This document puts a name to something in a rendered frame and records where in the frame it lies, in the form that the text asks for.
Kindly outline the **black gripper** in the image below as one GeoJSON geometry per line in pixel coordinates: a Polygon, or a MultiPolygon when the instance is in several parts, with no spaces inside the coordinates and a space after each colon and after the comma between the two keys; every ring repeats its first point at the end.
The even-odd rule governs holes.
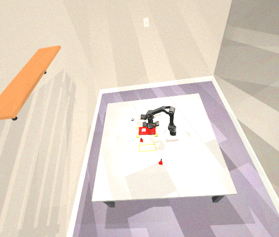
{"type": "MultiPolygon", "coordinates": [[[[156,121],[156,122],[152,121],[152,122],[148,122],[148,123],[153,123],[155,125],[155,127],[159,126],[159,121],[156,121]]],[[[147,125],[146,121],[143,122],[143,127],[147,127],[148,128],[148,125],[147,125]]]]}

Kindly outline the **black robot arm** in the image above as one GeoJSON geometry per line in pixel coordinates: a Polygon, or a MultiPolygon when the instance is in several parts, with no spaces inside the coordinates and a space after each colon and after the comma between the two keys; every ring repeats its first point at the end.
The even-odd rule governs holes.
{"type": "MultiPolygon", "coordinates": [[[[174,124],[174,113],[175,113],[175,107],[172,106],[162,106],[160,108],[154,109],[154,110],[148,110],[146,115],[141,114],[141,118],[143,120],[148,119],[149,122],[152,122],[154,119],[154,115],[158,114],[160,112],[165,112],[167,115],[170,116],[170,123],[168,124],[168,130],[170,131],[171,136],[176,136],[176,126],[174,124]],[[166,111],[165,109],[169,109],[169,111],[166,111]]],[[[153,129],[155,126],[153,123],[147,123],[149,129],[153,129]]]]}

